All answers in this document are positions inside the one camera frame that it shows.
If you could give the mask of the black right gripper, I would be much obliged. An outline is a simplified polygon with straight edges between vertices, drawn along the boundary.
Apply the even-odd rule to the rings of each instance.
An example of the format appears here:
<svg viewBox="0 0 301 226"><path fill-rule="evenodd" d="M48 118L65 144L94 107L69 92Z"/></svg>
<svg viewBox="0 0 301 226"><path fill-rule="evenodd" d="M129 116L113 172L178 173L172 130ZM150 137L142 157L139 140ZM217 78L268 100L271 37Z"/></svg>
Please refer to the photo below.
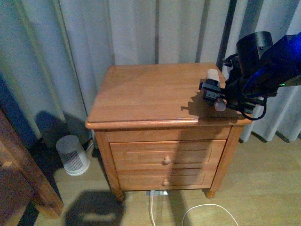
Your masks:
<svg viewBox="0 0 301 226"><path fill-rule="evenodd" d="M222 88L221 83L212 79L200 82L199 90L203 91L203 100L214 106L216 98L222 98L226 103L226 109L239 111L244 114L252 114L255 103L243 97L239 87L226 85Z"/></svg>

